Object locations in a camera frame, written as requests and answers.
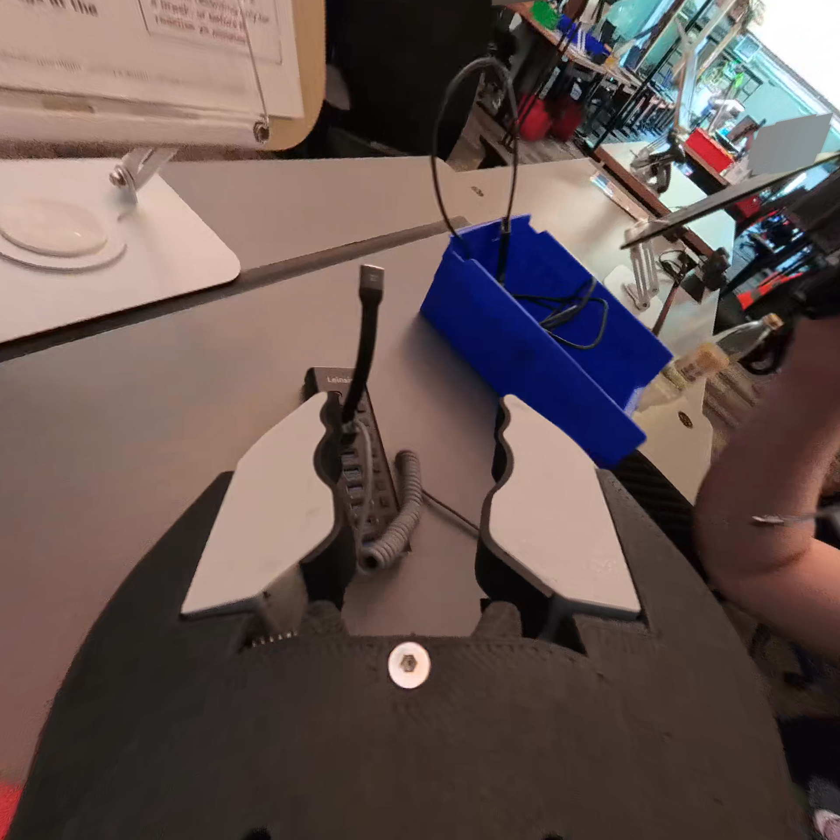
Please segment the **wooden backing board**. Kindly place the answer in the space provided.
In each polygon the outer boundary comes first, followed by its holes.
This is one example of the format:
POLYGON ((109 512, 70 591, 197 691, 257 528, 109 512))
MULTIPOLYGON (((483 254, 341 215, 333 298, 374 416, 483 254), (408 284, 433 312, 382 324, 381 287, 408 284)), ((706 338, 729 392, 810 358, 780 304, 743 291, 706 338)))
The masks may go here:
POLYGON ((313 131, 322 110, 327 77, 327 13, 324 1, 292 1, 303 116, 269 118, 269 138, 260 151, 279 153, 298 147, 313 131))

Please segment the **black usb hub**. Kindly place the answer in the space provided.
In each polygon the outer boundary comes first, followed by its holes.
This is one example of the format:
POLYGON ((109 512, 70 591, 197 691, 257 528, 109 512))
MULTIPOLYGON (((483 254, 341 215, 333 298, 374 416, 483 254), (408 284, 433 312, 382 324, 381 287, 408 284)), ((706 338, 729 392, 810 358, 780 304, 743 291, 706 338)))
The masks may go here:
POLYGON ((385 536, 400 511, 401 501, 367 391, 360 398, 356 419, 369 437, 355 432, 349 443, 341 445, 340 453, 353 530, 366 551, 385 536))

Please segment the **white stand base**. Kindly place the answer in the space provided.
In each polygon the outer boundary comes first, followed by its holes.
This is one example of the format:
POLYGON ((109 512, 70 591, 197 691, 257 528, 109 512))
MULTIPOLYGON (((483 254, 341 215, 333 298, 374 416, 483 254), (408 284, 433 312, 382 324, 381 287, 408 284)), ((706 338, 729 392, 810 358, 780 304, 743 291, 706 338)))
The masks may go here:
POLYGON ((253 150, 245 112, 2 82, 2 140, 102 144, 120 156, 2 160, 2 344, 227 285, 234 251, 161 177, 188 145, 253 150))

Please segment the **blue plastic bin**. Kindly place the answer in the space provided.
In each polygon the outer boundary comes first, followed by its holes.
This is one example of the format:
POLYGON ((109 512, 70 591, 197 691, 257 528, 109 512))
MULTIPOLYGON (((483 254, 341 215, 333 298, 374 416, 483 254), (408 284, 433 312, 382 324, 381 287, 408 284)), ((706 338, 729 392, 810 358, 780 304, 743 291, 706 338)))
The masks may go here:
POLYGON ((671 352, 529 215, 451 234, 421 313, 496 394, 521 398, 598 466, 646 443, 635 407, 671 352))

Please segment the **person's right forearm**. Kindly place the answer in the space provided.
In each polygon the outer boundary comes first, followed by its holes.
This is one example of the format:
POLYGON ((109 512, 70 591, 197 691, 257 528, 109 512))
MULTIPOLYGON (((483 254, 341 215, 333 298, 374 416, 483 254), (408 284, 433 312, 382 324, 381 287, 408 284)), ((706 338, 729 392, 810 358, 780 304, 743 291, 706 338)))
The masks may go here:
POLYGON ((839 653, 839 555, 812 519, 839 447, 838 318, 802 320, 779 372, 712 462, 695 505, 696 550, 714 587, 827 658, 839 653))

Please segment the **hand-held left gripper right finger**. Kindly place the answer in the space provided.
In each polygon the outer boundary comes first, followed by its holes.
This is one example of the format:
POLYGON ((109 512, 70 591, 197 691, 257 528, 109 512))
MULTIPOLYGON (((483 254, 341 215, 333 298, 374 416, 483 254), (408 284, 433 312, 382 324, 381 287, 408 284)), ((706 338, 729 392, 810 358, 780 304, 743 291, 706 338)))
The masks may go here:
POLYGON ((509 394, 500 399, 475 572, 487 603, 517 611, 523 636, 579 643, 586 616, 637 623, 632 572, 594 462, 509 394))

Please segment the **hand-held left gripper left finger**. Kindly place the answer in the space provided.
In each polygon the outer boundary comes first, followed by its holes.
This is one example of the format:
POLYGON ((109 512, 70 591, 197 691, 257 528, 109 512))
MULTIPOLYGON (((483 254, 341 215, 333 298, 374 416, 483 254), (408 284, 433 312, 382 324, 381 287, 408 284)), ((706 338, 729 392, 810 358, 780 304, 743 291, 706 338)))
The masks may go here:
POLYGON ((341 610, 357 562, 343 481, 342 407, 321 392, 239 460, 186 591, 181 616, 249 614, 260 633, 299 635, 311 605, 341 610))

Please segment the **printed instruction sheet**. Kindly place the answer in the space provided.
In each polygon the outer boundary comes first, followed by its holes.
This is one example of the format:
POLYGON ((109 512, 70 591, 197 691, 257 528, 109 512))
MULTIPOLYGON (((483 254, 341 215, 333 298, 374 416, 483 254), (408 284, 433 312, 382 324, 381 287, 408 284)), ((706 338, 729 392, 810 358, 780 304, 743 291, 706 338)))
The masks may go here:
POLYGON ((2 1, 2 87, 303 116, 291 2, 2 1))

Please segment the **plastic drink bottle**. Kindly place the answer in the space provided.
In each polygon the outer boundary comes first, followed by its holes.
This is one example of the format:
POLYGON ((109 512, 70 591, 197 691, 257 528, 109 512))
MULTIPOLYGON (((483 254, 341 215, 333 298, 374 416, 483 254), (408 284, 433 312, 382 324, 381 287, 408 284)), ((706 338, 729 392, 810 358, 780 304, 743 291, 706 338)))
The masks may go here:
POLYGON ((692 351, 668 362, 642 390, 635 411, 643 413, 677 401, 695 385, 749 355, 783 326, 781 317, 769 313, 760 320, 742 323, 699 344, 692 351))

